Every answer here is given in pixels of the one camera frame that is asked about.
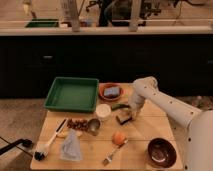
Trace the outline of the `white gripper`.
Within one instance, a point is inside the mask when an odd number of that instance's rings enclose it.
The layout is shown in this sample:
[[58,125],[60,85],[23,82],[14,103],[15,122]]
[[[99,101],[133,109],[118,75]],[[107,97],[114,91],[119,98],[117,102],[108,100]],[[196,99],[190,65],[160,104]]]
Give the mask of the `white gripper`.
[[138,93],[133,92],[129,97],[128,103],[131,109],[131,117],[136,120],[140,114],[140,109],[144,106],[145,98],[140,96]]

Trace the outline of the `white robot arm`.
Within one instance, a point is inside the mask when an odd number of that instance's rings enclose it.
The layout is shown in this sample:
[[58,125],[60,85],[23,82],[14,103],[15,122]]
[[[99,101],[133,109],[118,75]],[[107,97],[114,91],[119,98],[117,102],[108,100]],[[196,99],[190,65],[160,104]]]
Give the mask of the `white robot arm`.
[[213,110],[201,110],[158,89],[155,77],[136,79],[129,105],[136,119],[148,99],[188,130],[186,171],[213,171]]

